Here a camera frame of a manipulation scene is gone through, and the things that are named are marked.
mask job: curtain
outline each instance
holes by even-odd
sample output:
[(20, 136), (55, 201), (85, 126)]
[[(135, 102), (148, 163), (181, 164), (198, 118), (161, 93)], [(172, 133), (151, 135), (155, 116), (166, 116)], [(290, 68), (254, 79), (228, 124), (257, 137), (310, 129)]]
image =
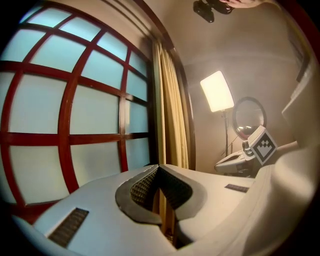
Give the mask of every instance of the curtain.
[[(153, 44), (153, 67), (156, 105), (156, 136), (159, 164), (189, 168), (183, 107), (175, 65), (160, 42)], [(159, 214), (162, 232), (174, 231), (174, 214), (160, 191)]]

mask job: round mirror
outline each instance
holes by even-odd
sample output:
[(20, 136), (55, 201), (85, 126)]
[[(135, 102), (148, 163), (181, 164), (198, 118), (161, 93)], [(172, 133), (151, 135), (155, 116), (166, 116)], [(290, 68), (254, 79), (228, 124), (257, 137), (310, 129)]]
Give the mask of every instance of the round mirror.
[(259, 126), (267, 126), (264, 107), (252, 97), (244, 97), (235, 104), (232, 120), (234, 131), (243, 140), (247, 140)]

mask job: red window frame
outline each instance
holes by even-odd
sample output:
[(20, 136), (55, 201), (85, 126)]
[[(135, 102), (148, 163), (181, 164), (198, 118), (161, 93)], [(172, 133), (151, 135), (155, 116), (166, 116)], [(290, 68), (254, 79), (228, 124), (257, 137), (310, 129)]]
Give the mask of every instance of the red window frame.
[[(66, 11), (71, 13), (71, 15), (65, 20), (61, 21), (55, 27), (48, 27), (39, 24), (27, 23), (28, 20), (36, 16), (45, 9), (55, 8), (58, 10)], [(92, 41), (87, 41), (81, 37), (74, 34), (59, 30), (59, 28), (66, 24), (68, 21), (75, 17), (80, 17), (96, 26), (101, 30), (94, 37)], [(77, 178), (75, 175), (72, 155), (71, 155), (71, 145), (85, 145), (85, 144), (96, 144), (96, 143), (107, 143), (107, 142), (117, 142), (118, 152), (121, 165), (121, 172), (128, 170), (128, 161), (126, 153), (126, 140), (148, 138), (149, 140), (149, 153), (150, 162), (156, 162), (156, 152), (155, 152), (155, 126), (154, 126), (154, 92), (152, 83), (152, 61), (150, 61), (137, 47), (135, 47), (130, 41), (128, 41), (124, 36), (115, 31), (113, 28), (109, 27), (107, 24), (101, 22), (100, 20), (92, 17), (91, 15), (80, 11), (76, 8), (70, 7), (65, 4), (47, 1), (42, 4), (42, 8), (37, 10), (31, 16), (29, 16), (23, 23), (20, 24), (18, 29), (27, 29), (45, 32), (45, 35), (33, 46), (22, 62), (17, 61), (0, 61), (0, 70), (3, 72), (15, 72), (15, 75), (11, 81), (7, 95), (4, 100), (3, 110), (1, 115), (1, 125), (0, 125), (0, 151), (2, 156), (4, 172), (11, 189), (11, 192), (16, 200), (16, 204), (10, 204), (11, 213), (18, 215), (30, 223), (34, 222), (36, 218), (47, 208), (55, 204), (57, 201), (53, 202), (43, 202), (43, 203), (33, 203), (26, 204), (22, 194), (20, 192), (19, 186), (16, 182), (15, 175), (13, 173), (11, 156), (10, 156), (10, 146), (58, 146), (59, 160), (61, 165), (61, 170), (66, 187), (71, 194), (79, 188)], [(106, 33), (110, 33), (117, 39), (122, 41), (127, 46), (126, 59), (122, 60), (117, 56), (113, 55), (111, 52), (101, 48), (97, 45), (99, 39)], [(30, 61), (36, 54), (38, 49), (43, 45), (43, 43), (52, 35), (57, 35), (76, 43), (86, 46), (84, 52), (75, 64), (72, 72), (67, 72), (47, 66), (32, 64)], [(93, 79), (81, 76), (82, 70), (91, 54), (95, 50), (98, 51), (109, 58), (115, 60), (116, 62), (123, 65), (123, 75), (121, 81), (120, 89), (116, 89), (107, 84), (95, 81)], [(134, 52), (141, 59), (143, 59), (147, 64), (147, 77), (141, 74), (134, 67), (129, 65), (129, 60), (131, 53)], [(127, 88), (127, 76), (128, 71), (133, 72), (135, 75), (147, 82), (148, 101), (144, 101), (137, 98), (131, 94), (126, 93)], [(41, 133), (18, 133), (9, 132), (9, 121), (10, 112), (14, 96), (17, 87), (20, 83), (24, 74), (32, 74), (38, 76), (44, 76), (52, 79), (58, 79), (66, 81), (66, 87), (62, 96), (62, 101), (60, 105), (59, 117), (58, 117), (58, 129), (57, 134), (41, 134)], [(111, 95), (116, 95), (119, 97), (119, 125), (117, 134), (70, 134), (70, 118), (72, 110), (72, 102), (76, 92), (77, 85), (92, 88), (101, 92), (105, 92)], [(125, 129), (125, 103), (126, 100), (132, 101), (134, 103), (140, 104), (147, 107), (148, 112), (148, 132), (140, 133), (126, 133)]]

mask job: window pane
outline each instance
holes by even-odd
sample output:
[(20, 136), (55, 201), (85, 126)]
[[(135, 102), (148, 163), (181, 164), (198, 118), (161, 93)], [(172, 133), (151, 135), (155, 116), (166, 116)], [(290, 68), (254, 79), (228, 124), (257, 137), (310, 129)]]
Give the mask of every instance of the window pane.
[(1, 56), (2, 61), (22, 62), (45, 32), (30, 29), (19, 30), (8, 43)]
[(52, 35), (37, 51), (31, 63), (72, 72), (85, 46)]
[(147, 101), (147, 90), (147, 82), (129, 71), (126, 81), (126, 92), (140, 98), (141, 100)]
[(134, 170), (150, 163), (148, 138), (128, 139), (125, 141), (128, 169)]
[(75, 91), (70, 134), (117, 134), (119, 97), (78, 85)]
[(129, 64), (130, 66), (138, 70), (141, 74), (147, 76), (147, 64), (136, 53), (131, 52)]
[(34, 16), (28, 21), (28, 23), (44, 25), (53, 28), (70, 15), (71, 14), (66, 11), (49, 8)]
[(11, 146), (10, 152), (14, 176), (27, 204), (69, 195), (57, 146)]
[(100, 28), (96, 25), (93, 25), (92, 23), (78, 17), (70, 20), (60, 29), (70, 34), (74, 34), (78, 37), (84, 38), (88, 41), (94, 39), (94, 37), (100, 31)]
[(15, 73), (0, 72), (0, 120), (5, 103), (5, 98), (14, 75)]
[(12, 204), (16, 203), (14, 195), (12, 194), (8, 184), (8, 180), (4, 170), (4, 165), (2, 163), (1, 154), (0, 154), (0, 196), (7, 203), (12, 203)]
[(34, 14), (36, 11), (38, 11), (39, 9), (41, 9), (42, 6), (36, 6), (34, 8), (32, 8), (30, 11), (28, 11), (20, 20), (20, 23), (24, 22), (27, 18), (29, 18), (32, 14)]
[(72, 145), (71, 154), (79, 186), (121, 172), (117, 142)]
[(119, 57), (121, 60), (126, 60), (128, 47), (108, 32), (101, 37), (97, 45)]
[(26, 74), (14, 95), (9, 131), (56, 134), (66, 82)]
[(148, 113), (147, 108), (140, 104), (125, 101), (125, 133), (147, 133)]
[(92, 51), (87, 60), (82, 76), (120, 89), (124, 67), (100, 52)]

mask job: frosted glass window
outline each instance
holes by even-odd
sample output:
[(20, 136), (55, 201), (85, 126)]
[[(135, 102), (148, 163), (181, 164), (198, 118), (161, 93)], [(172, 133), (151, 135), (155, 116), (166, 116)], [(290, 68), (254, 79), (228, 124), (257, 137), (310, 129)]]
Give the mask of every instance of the frosted glass window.
[(28, 23), (44, 25), (53, 28), (70, 15), (71, 14), (66, 11), (49, 8), (31, 18)]
[(42, 6), (36, 6), (34, 8), (32, 8), (30, 11), (28, 11), (20, 20), (20, 23), (24, 22), (27, 18), (29, 18), (32, 14), (34, 14), (36, 11), (38, 11), (39, 9), (41, 9)]
[(147, 108), (140, 104), (125, 101), (125, 133), (147, 133), (148, 113)]
[(11, 146), (10, 152), (14, 176), (27, 204), (69, 195), (57, 146)]
[(52, 35), (37, 51), (31, 63), (72, 72), (85, 46)]
[(6, 95), (14, 76), (15, 76), (15, 73), (0, 72), (0, 120), (1, 120), (2, 110), (4, 108)]
[(97, 45), (119, 57), (121, 60), (126, 60), (128, 47), (108, 32), (101, 37)]
[(125, 150), (129, 170), (138, 169), (150, 164), (148, 138), (126, 140)]
[(88, 41), (94, 39), (100, 31), (99, 27), (79, 17), (70, 20), (60, 29)]
[(22, 62), (45, 32), (20, 29), (8, 43), (1, 56), (2, 61)]
[(25, 74), (14, 95), (9, 131), (56, 134), (65, 81)]
[(126, 81), (126, 92), (140, 98), (141, 100), (147, 101), (147, 90), (147, 82), (129, 71)]
[(12, 204), (16, 203), (14, 195), (12, 194), (7, 181), (1, 154), (0, 154), (0, 196), (7, 203), (12, 203)]
[(119, 97), (78, 85), (72, 103), (70, 134), (117, 134)]
[(82, 76), (120, 89), (124, 67), (100, 52), (92, 51), (87, 60)]
[(72, 145), (71, 154), (79, 186), (121, 172), (117, 142)]
[(129, 65), (134, 67), (141, 74), (147, 76), (147, 63), (134, 52), (131, 52)]

